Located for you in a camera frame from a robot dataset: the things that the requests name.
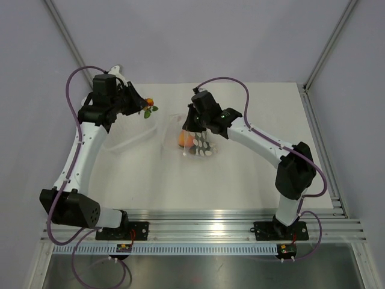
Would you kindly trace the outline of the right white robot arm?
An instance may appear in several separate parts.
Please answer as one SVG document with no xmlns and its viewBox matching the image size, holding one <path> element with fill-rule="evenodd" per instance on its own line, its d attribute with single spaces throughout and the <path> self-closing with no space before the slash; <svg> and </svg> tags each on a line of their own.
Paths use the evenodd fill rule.
<svg viewBox="0 0 385 289">
<path fill-rule="evenodd" d="M 273 231 L 278 238 L 288 238 L 294 232 L 300 199 L 316 176 L 307 144 L 280 142 L 263 132 L 253 132 L 240 112 L 233 108 L 222 109 L 212 94 L 205 90 L 195 90 L 182 129 L 194 135 L 202 145 L 197 155 L 204 156 L 209 151 L 205 133 L 211 132 L 247 147 L 277 169 L 275 187 L 280 199 Z"/>
</svg>

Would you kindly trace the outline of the strawberry toy with leaves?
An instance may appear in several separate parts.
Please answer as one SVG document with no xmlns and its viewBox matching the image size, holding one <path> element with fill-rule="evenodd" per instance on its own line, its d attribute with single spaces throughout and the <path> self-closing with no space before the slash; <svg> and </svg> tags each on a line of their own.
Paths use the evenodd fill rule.
<svg viewBox="0 0 385 289">
<path fill-rule="evenodd" d="M 152 98 L 146 98 L 146 106 L 143 108 L 144 118 L 148 119 L 152 113 L 159 110 L 159 108 L 155 105 L 154 100 Z"/>
</svg>

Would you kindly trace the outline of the orange peach toy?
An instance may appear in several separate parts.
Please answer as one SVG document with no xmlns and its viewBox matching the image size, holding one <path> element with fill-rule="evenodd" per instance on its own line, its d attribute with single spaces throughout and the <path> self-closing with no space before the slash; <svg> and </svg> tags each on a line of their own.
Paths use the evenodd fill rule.
<svg viewBox="0 0 385 289">
<path fill-rule="evenodd" d="M 190 148 L 194 146 L 195 137 L 188 131 L 181 130 L 178 139 L 178 145 L 180 148 Z"/>
</svg>

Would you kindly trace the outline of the clear polka dot zip bag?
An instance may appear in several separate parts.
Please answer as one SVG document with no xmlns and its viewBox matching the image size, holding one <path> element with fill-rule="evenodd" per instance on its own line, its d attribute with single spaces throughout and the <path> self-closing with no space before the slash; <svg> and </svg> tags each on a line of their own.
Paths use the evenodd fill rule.
<svg viewBox="0 0 385 289">
<path fill-rule="evenodd" d="M 218 147 L 211 141 L 209 132 L 190 132 L 182 128 L 186 114 L 172 114 L 168 117 L 162 138 L 163 148 L 181 153 L 184 157 L 204 159 L 218 153 Z"/>
</svg>

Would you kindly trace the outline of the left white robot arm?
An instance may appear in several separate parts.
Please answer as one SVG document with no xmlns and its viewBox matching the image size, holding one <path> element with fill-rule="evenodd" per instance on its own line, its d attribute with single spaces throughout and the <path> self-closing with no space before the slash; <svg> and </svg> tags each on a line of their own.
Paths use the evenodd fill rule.
<svg viewBox="0 0 385 289">
<path fill-rule="evenodd" d="M 118 116 L 138 113 L 147 102 L 118 72 L 98 74 L 93 89 L 75 113 L 76 134 L 64 168 L 51 189 L 43 189 L 40 202 L 48 214 L 47 227 L 109 228 L 118 240 L 129 235 L 123 211 L 105 208 L 89 196 L 91 173 L 102 144 Z"/>
</svg>

